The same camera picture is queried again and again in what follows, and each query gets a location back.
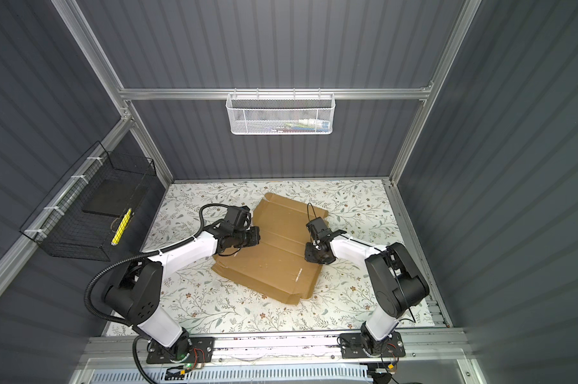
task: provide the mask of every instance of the white wire basket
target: white wire basket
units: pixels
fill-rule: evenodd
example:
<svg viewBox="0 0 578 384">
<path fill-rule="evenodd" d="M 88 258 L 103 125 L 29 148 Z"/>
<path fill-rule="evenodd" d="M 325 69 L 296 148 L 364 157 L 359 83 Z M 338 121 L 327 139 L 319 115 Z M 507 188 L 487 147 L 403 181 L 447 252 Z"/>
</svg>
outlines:
<svg viewBox="0 0 578 384">
<path fill-rule="evenodd" d="M 233 92 L 227 113 L 233 134 L 330 134 L 333 93 Z"/>
</svg>

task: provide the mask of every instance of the cardboard box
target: cardboard box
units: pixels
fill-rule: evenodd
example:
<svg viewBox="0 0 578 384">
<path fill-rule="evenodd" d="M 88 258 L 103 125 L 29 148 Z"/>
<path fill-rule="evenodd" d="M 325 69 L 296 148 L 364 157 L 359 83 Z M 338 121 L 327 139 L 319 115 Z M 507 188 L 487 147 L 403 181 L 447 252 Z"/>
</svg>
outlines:
<svg viewBox="0 0 578 384">
<path fill-rule="evenodd" d="M 326 218 L 329 212 L 315 207 L 315 213 Z M 314 219 L 312 209 L 310 216 Z M 253 211 L 253 225 L 259 226 L 261 234 L 259 244 L 234 256 L 215 256 L 212 270 L 280 302 L 297 305 L 300 299 L 312 297 L 322 267 L 304 260 L 305 244 L 310 241 L 307 223 L 306 204 L 267 193 Z"/>
</svg>

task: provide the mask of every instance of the gray metal panel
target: gray metal panel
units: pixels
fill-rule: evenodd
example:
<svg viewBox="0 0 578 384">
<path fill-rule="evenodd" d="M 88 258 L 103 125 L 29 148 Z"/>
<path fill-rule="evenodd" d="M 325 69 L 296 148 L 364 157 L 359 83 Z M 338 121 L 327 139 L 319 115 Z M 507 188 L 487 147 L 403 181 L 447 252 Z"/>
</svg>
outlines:
<svg viewBox="0 0 578 384">
<path fill-rule="evenodd" d="M 115 151 L 142 155 L 130 134 Z M 116 259 L 139 251 L 164 191 L 155 179 L 118 245 Z M 86 311 L 82 295 L 90 279 L 107 265 L 50 257 L 41 250 L 31 257 L 0 298 L 0 382 L 67 382 L 88 338 L 100 335 L 105 325 Z M 109 312 L 97 289 L 94 304 Z M 8 361 L 17 361 L 19 368 L 5 370 Z"/>
<path fill-rule="evenodd" d="M 0 258 L 72 163 L 118 120 L 45 2 L 0 2 Z"/>
<path fill-rule="evenodd" d="M 86 0 L 128 88 L 428 85 L 461 0 Z"/>
<path fill-rule="evenodd" d="M 177 180 L 388 175 L 417 100 L 340 100 L 331 134 L 231 133 L 222 101 L 134 101 Z"/>
<path fill-rule="evenodd" d="M 473 26 L 400 191 L 489 382 L 578 380 L 578 1 Z"/>
</svg>

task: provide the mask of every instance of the floral tablecloth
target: floral tablecloth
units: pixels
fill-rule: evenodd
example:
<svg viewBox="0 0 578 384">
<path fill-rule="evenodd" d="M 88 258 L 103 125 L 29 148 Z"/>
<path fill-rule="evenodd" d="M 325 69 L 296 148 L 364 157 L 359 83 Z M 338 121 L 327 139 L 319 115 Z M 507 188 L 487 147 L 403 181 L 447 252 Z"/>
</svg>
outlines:
<svg viewBox="0 0 578 384">
<path fill-rule="evenodd" d="M 330 228 L 360 240 L 402 242 L 381 180 L 225 182 L 173 184 L 155 218 L 144 249 L 156 250 L 192 235 L 199 207 L 211 202 L 254 209 L 273 192 L 330 212 Z M 224 210 L 209 208 L 208 222 Z M 163 281 L 161 305 L 193 334 L 222 332 L 312 331 L 358 328 L 376 307 L 367 272 L 346 260 L 324 265 L 310 300 L 287 305 L 237 285 L 213 272 L 212 257 L 198 260 Z M 413 307 L 416 324 L 434 326 L 425 301 Z M 106 335 L 134 334 L 111 323 Z"/>
</svg>

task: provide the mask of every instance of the yellow marker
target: yellow marker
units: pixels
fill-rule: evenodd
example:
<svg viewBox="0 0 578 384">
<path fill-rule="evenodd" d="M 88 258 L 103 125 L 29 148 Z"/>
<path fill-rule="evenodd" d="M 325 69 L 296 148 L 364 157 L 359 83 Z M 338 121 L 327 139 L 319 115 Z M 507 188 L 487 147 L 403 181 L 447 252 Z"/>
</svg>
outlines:
<svg viewBox="0 0 578 384">
<path fill-rule="evenodd" d="M 129 208 L 129 211 L 125 213 L 124 217 L 122 218 L 122 221 L 120 221 L 120 226 L 118 227 L 118 230 L 116 230 L 116 234 L 112 239 L 112 245 L 118 245 L 120 237 L 122 237 L 122 234 L 126 229 L 126 225 L 129 224 L 130 219 L 131 219 L 131 208 Z"/>
</svg>

